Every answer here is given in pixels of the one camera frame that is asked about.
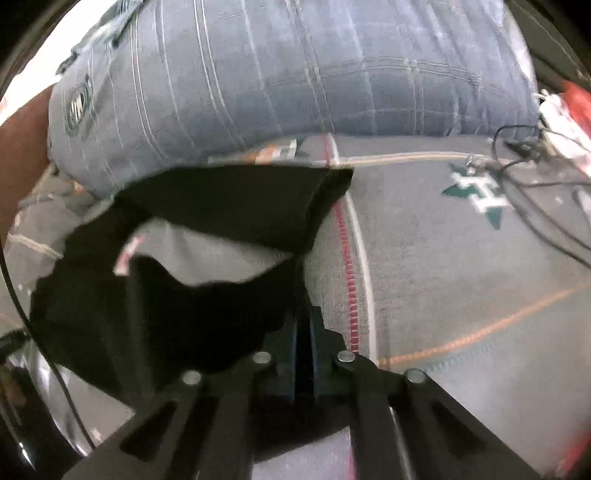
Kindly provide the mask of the red plastic bag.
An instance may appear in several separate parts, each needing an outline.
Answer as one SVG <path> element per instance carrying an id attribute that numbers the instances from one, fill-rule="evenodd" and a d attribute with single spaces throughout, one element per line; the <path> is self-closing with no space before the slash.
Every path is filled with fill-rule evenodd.
<path id="1" fill-rule="evenodd" d="M 571 117 L 579 124 L 590 125 L 591 98 L 590 93 L 577 84 L 564 80 L 562 82 L 563 100 Z"/>

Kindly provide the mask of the blue plaid pillow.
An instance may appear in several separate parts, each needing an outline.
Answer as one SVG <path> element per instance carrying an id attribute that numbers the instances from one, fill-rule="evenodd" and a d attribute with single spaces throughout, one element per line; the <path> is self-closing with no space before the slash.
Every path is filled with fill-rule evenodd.
<path id="1" fill-rule="evenodd" d="M 501 1 L 118 1 L 59 73 L 49 158 L 98 196 L 279 137 L 490 135 L 538 116 Z"/>

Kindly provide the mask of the black pants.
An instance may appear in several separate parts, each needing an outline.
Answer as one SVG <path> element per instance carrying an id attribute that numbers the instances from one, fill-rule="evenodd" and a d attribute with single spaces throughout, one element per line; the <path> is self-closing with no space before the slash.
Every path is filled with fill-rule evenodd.
<path id="1" fill-rule="evenodd" d="M 301 408 L 315 399 L 311 304 L 304 257 L 351 185 L 349 169 L 226 165 L 143 179 L 67 239 L 31 299 L 32 334 L 49 359 L 117 394 L 137 413 L 183 377 L 222 373 L 263 349 L 283 321 L 301 322 Z M 152 218 L 279 250 L 284 259 L 239 282 L 188 285 L 158 261 L 114 264 Z"/>

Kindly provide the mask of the grey patterned bed sheet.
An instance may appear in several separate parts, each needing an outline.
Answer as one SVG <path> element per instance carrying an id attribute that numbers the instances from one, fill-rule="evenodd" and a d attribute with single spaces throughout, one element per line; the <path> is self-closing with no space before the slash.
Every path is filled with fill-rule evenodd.
<path id="1" fill-rule="evenodd" d="M 492 173 L 461 164 L 488 160 L 481 137 L 329 137 L 298 141 L 293 161 L 356 169 L 308 256 L 307 285 L 328 326 L 353 335 L 381 367 L 421 368 L 548 479 L 590 479 L 590 269 L 548 246 L 519 212 L 562 248 L 573 243 Z M 76 194 L 52 173 L 41 200 L 24 200 L 21 238 L 8 241 L 19 299 L 50 272 L 65 235 L 108 201 Z M 222 243 L 161 221 L 137 231 L 151 255 L 185 282 L 239 280 L 280 259 L 276 252 Z M 33 345 L 13 357 L 1 386 L 25 435 L 21 471 L 1 460 L 1 479 L 59 479 L 88 451 L 53 374 Z"/>

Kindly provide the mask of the brown headboard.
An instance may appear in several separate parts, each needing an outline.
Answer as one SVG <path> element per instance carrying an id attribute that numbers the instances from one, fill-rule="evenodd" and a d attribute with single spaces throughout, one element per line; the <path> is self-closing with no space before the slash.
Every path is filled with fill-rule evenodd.
<path id="1" fill-rule="evenodd" d="M 48 104 L 53 87 L 33 97 L 1 125 L 1 240 L 6 239 L 19 202 L 31 191 L 49 164 Z"/>

